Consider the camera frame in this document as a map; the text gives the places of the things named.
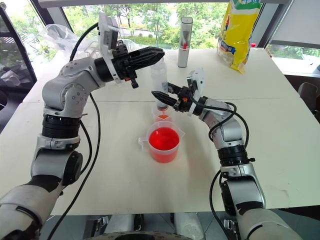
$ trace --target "tree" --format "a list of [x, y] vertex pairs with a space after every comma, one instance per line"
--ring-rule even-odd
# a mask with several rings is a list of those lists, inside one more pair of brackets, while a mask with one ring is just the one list
[[140, 10], [143, 17], [142, 22], [146, 24], [150, 32], [154, 33], [157, 45], [163, 31], [169, 25], [171, 11], [166, 3], [145, 3], [140, 6]]
[[[75, 35], [80, 37], [89, 27], [98, 22], [99, 5], [86, 6], [69, 6], [64, 9], [68, 21]], [[94, 37], [97, 32], [92, 31], [89, 36]]]
[[120, 12], [120, 16], [125, 17], [128, 22], [129, 28], [131, 28], [130, 20], [133, 17], [133, 9], [134, 4], [118, 4], [118, 11]]
[[212, 2], [209, 4], [211, 8], [211, 14], [210, 16], [214, 21], [219, 22], [220, 24], [222, 23], [222, 20], [224, 19], [224, 16], [226, 14], [227, 2]]
[[180, 41], [180, 29], [178, 27], [168, 26], [164, 30], [161, 38], [164, 43], [169, 44], [174, 49], [177, 49]]
[[24, 15], [13, 15], [10, 19], [23, 43], [28, 44], [36, 55], [42, 55], [48, 60], [54, 57], [56, 50], [40, 37], [39, 32], [44, 25], [30, 4], [24, 6]]
[[178, 21], [181, 21], [182, 17], [192, 17], [194, 20], [208, 20], [210, 17], [209, 3], [178, 3], [176, 13], [178, 15]]

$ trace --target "white bottle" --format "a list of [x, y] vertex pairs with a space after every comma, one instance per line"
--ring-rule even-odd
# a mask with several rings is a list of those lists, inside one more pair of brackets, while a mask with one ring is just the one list
[[193, 19], [190, 16], [181, 18], [180, 47], [178, 67], [185, 68], [188, 63]]

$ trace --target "measuring cup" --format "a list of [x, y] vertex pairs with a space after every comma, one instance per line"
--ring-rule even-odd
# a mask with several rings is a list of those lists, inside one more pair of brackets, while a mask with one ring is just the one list
[[[150, 136], [152, 134], [156, 134], [157, 132], [160, 132], [160, 130], [166, 130], [166, 131], [168, 130], [168, 133], [173, 133], [173, 135], [171, 136], [174, 136], [174, 138], [177, 137], [176, 145], [171, 146], [169, 149], [162, 149], [162, 150], [154, 147], [150, 142], [151, 140]], [[180, 128], [178, 128], [175, 124], [173, 124], [171, 121], [157, 121], [150, 126], [145, 137], [139, 137], [138, 143], [141, 145], [142, 151], [150, 152], [154, 160], [156, 160], [159, 163], [165, 164], [175, 159], [178, 152], [179, 144], [181, 142], [181, 139], [184, 137], [184, 135], [185, 133]]]
[[165, 110], [159, 110], [157, 106], [154, 106], [152, 107], [151, 112], [155, 123], [159, 121], [172, 121], [173, 109], [171, 107], [168, 107]]

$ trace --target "window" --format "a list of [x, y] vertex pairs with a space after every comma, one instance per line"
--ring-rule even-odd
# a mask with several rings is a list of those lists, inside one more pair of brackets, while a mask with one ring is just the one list
[[98, 21], [99, 11], [116, 19], [119, 38], [142, 46], [177, 49], [181, 17], [193, 17], [191, 47], [216, 48], [228, 3], [143, 3], [63, 7], [77, 36]]
[[37, 75], [37, 72], [41, 71], [41, 65], [50, 61], [56, 54], [56, 51], [39, 35], [45, 25], [28, 0], [6, 0], [5, 4], [5, 11], [20, 35]]
[[283, 73], [320, 75], [320, 49], [276, 44], [266, 49]]

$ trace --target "yellow bag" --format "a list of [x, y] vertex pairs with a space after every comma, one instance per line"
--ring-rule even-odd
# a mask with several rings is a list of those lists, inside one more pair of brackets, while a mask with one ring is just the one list
[[245, 73], [251, 33], [260, 8], [260, 0], [230, 0], [221, 25], [218, 55], [242, 74]]

